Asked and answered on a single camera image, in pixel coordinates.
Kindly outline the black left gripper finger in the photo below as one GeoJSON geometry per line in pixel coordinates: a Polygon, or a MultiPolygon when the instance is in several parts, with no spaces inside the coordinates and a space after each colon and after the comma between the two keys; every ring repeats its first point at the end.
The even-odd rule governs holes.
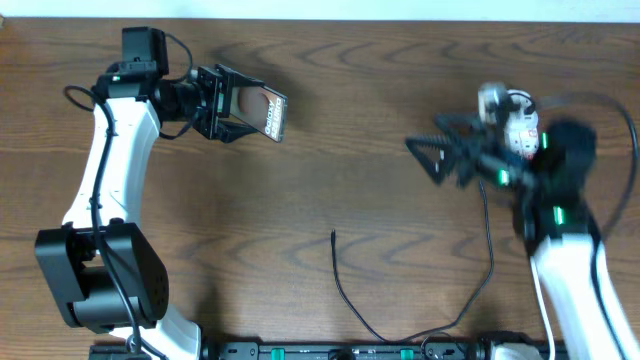
{"type": "Polygon", "coordinates": [[[224,120],[218,122],[218,140],[225,144],[232,143],[244,136],[257,132],[257,129],[243,123],[224,120]]]}
{"type": "Polygon", "coordinates": [[[262,87],[264,82],[262,80],[256,79],[254,77],[242,74],[239,71],[234,69],[229,69],[228,73],[228,85],[230,92],[232,92],[235,88],[244,88],[244,87],[262,87]]]}

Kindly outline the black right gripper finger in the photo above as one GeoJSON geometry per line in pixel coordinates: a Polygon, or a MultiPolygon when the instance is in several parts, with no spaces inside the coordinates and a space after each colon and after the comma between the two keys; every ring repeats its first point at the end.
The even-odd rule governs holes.
{"type": "Polygon", "coordinates": [[[436,126],[450,138],[472,136],[482,130],[483,124],[475,113],[438,114],[435,116],[436,126]]]}
{"type": "Polygon", "coordinates": [[[463,147],[455,138],[445,135],[416,135],[407,137],[405,145],[436,185],[441,185],[460,170],[463,147]]]}

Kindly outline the Galaxy S25 Ultra smartphone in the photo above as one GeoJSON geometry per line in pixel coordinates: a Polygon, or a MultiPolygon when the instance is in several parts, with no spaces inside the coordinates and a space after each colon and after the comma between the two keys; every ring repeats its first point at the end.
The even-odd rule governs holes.
{"type": "Polygon", "coordinates": [[[267,86],[236,87],[230,114],[270,140],[281,143],[287,122],[288,98],[267,86]]]}

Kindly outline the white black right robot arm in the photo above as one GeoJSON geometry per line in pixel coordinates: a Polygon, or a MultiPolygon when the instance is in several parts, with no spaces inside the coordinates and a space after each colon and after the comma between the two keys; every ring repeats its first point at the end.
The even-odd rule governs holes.
{"type": "Polygon", "coordinates": [[[551,300],[569,357],[638,358],[638,338],[609,275],[605,236],[585,198],[595,130],[557,118],[527,159],[478,117],[436,122],[441,134],[409,136],[406,147],[436,184],[455,174],[460,187],[479,178],[514,193],[513,227],[551,300]]]}

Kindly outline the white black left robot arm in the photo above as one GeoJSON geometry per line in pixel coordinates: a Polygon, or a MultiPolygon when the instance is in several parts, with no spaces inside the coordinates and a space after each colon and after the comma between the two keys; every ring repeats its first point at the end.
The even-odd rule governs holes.
{"type": "Polygon", "coordinates": [[[114,64],[87,90],[94,133],[61,225],[42,230],[35,257],[63,321],[122,340],[93,359],[215,359],[218,344],[169,300],[167,270],[140,228],[151,150],[167,121],[223,143],[283,138],[288,100],[218,64],[171,79],[156,60],[114,64]]]}

